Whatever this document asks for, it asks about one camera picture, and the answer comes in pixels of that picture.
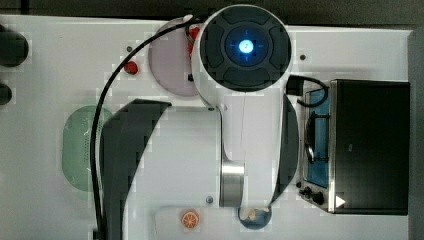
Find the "green plate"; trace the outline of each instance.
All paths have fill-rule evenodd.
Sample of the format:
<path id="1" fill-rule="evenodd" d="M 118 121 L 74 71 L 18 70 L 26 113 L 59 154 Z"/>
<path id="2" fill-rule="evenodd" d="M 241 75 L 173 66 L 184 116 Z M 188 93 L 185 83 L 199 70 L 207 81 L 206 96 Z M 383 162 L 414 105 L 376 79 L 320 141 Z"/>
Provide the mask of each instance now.
<path id="1" fill-rule="evenodd" d="M 90 168 L 90 135 L 96 106 L 86 106 L 69 116 L 63 129 L 62 170 L 77 189 L 92 191 Z M 112 116 L 102 109 L 97 127 L 97 143 L 103 124 Z"/>

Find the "white plastic casing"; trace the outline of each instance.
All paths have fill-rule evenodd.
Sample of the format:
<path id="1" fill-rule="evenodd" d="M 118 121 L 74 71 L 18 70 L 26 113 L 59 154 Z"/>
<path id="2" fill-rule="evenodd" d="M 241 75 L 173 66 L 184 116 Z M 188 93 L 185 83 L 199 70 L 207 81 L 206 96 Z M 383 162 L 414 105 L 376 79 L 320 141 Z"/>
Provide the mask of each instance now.
<path id="1" fill-rule="evenodd" d="M 245 164 L 241 205 L 264 207 L 268 206 L 272 200 L 277 180 L 281 146 L 282 97 L 290 76 L 293 56 L 290 58 L 286 72 L 266 89 L 257 92 L 238 92 L 217 83 L 203 66 L 200 40 L 211 19 L 227 8 L 212 15 L 200 29 L 192 54 L 192 74 L 202 98 L 221 111 L 225 155 L 228 160 L 242 161 Z"/>

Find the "small orange circle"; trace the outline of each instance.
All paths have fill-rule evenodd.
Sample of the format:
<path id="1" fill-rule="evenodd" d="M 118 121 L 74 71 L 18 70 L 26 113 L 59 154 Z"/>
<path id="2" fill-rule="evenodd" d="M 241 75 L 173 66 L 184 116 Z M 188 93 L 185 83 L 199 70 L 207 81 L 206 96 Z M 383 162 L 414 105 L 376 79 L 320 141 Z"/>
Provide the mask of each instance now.
<path id="1" fill-rule="evenodd" d="M 184 213 L 181 222 L 184 224 L 184 227 L 193 229 L 199 223 L 199 214 L 193 209 L 187 210 Z"/>

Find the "white tabletop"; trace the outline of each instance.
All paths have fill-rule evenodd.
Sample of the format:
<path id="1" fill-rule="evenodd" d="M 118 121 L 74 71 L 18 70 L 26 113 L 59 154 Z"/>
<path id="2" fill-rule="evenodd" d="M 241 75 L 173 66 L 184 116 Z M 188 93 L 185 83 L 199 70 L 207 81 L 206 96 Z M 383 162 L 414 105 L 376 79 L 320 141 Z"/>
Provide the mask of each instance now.
<path id="1" fill-rule="evenodd" d="M 0 106 L 0 238 L 91 239 L 95 227 L 91 193 L 64 177 L 62 131 L 69 115 L 96 103 L 105 81 L 162 21 L 0 16 L 0 23 L 24 34 L 30 56 L 17 68 L 0 68 L 12 101 Z M 324 81 L 336 78 L 407 81 L 405 30 L 290 26 L 296 74 Z M 141 73 L 121 73 L 106 106 L 116 111 L 134 98 L 201 106 L 198 97 L 166 92 L 154 80 L 147 49 L 135 61 Z M 264 230 L 252 232 L 233 209 L 201 210 L 194 232 L 183 230 L 178 209 L 157 215 L 160 239 L 407 239 L 407 216 L 330 215 L 297 196 L 293 185 L 278 199 Z"/>

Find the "black cable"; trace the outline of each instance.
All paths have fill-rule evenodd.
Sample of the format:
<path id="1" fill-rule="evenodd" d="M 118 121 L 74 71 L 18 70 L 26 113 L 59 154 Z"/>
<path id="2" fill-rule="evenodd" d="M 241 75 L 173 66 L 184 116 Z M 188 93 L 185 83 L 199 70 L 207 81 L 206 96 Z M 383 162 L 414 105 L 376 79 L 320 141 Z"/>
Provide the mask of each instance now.
<path id="1" fill-rule="evenodd" d="M 193 18 L 194 19 L 200 19 L 200 21 L 203 21 L 204 19 L 203 18 L 208 18 L 209 17 L 209 14 L 205 14 L 205 13 L 201 13 L 201 14 L 196 14 L 196 15 L 194 15 L 193 16 Z M 186 37 L 187 37 L 187 40 L 191 43 L 191 44 L 193 44 L 194 45 L 194 39 L 193 39 L 193 37 L 190 35 L 190 26 L 191 26 L 192 24 L 189 24 L 189 25 L 187 25 L 187 26 L 185 26 L 185 28 L 184 28 L 184 31 L 185 31 L 185 33 L 186 33 Z"/>
<path id="2" fill-rule="evenodd" d="M 105 100 L 107 91 L 109 90 L 110 86 L 112 85 L 113 81 L 115 80 L 116 76 L 121 72 L 122 68 L 125 66 L 125 64 L 128 63 L 128 61 L 135 55 L 137 52 L 139 52 L 141 49 L 143 49 L 145 46 L 153 42 L 154 40 L 160 38 L 161 36 L 172 32 L 176 29 L 192 25 L 195 23 L 200 23 L 201 21 L 197 21 L 196 17 L 192 17 L 190 20 L 188 20 L 185 23 L 177 24 L 173 27 L 167 28 L 161 32 L 156 33 L 146 41 L 144 41 L 142 44 L 140 44 L 137 48 L 135 48 L 128 56 L 119 64 L 119 66 L 115 69 L 115 71 L 112 73 L 112 76 L 110 76 L 109 80 L 107 81 L 106 85 L 103 88 L 102 93 L 100 94 L 99 102 L 97 103 L 96 112 L 94 114 L 93 119 L 93 126 L 91 128 L 91 136 L 90 136 L 90 167 L 91 167 L 91 181 L 93 182 L 93 194 L 94 194 L 94 207 L 96 211 L 96 220 L 97 220 L 97 233 L 99 234 L 100 239 L 103 239 L 105 236 L 105 230 L 106 226 L 103 224 L 103 218 L 102 218 L 102 209 L 101 209 L 101 202 L 100 202 L 100 189 L 99 189 L 99 182 L 97 177 L 97 166 L 96 166 L 96 132 L 97 127 L 99 123 L 99 117 L 100 112 L 102 110 L 103 102 Z"/>
<path id="3" fill-rule="evenodd" d="M 289 81 L 290 80 L 295 80 L 295 81 L 308 81 L 308 82 L 313 82 L 313 83 L 316 83 L 316 84 L 318 84 L 318 85 L 320 85 L 321 87 L 322 87 L 322 89 L 324 89 L 324 96 L 322 97 L 322 99 L 321 100 L 319 100 L 318 102 L 316 102 L 316 103 L 305 103 L 304 101 L 302 101 L 302 100 L 297 100 L 297 102 L 300 104 L 300 105 L 302 105 L 302 106 L 304 106 L 304 107 L 308 107 L 308 108 L 311 108 L 311 107 L 318 107 L 319 105 L 321 105 L 322 103 L 324 103 L 325 102 L 325 100 L 327 100 L 327 98 L 328 98 L 328 87 L 327 87 L 327 85 L 325 85 L 323 82 L 321 82 L 320 80 L 318 80 L 318 79 L 315 79 L 315 78 L 311 78 L 311 77 L 305 77 L 305 76 L 298 76 L 298 75 L 291 75 L 290 77 L 289 77 Z"/>

